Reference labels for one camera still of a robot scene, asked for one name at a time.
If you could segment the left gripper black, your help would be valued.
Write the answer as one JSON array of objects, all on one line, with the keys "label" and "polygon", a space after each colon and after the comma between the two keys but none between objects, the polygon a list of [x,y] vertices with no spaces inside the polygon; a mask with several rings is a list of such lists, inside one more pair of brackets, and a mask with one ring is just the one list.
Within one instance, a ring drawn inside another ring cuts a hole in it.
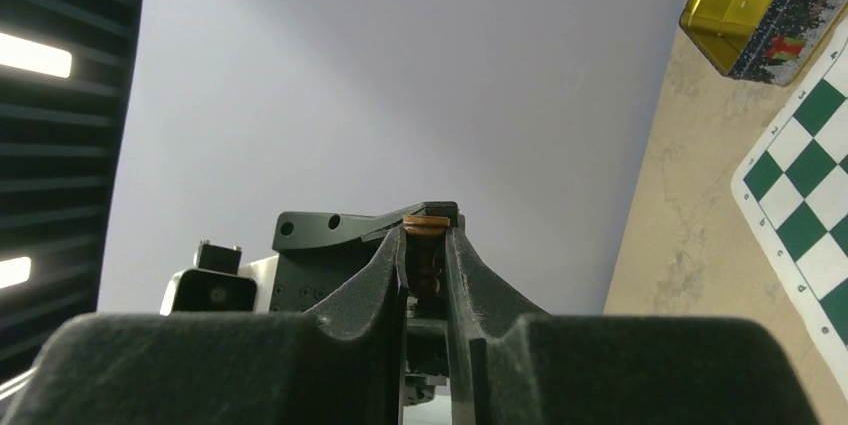
[{"label": "left gripper black", "polygon": [[[268,309],[303,312],[339,288],[368,264],[375,246],[336,246],[365,242],[402,224],[403,217],[447,217],[461,226],[455,202],[417,203],[382,215],[286,211],[278,216],[271,248],[279,252]],[[409,297],[406,305],[405,403],[433,400],[447,384],[446,302],[439,296]]]}]

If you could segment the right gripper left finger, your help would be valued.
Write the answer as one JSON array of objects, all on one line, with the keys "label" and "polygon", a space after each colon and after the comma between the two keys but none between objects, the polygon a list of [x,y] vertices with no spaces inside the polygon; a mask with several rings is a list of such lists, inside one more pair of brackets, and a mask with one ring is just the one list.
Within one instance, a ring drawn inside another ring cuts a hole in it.
[{"label": "right gripper left finger", "polygon": [[48,340],[8,424],[398,424],[404,231],[302,312],[89,314]]}]

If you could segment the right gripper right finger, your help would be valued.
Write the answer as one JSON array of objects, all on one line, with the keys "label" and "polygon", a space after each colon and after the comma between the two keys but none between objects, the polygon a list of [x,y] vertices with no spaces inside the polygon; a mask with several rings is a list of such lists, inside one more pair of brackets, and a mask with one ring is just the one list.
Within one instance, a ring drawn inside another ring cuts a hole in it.
[{"label": "right gripper right finger", "polygon": [[732,317],[545,312],[445,239],[456,424],[814,424],[786,354]]}]

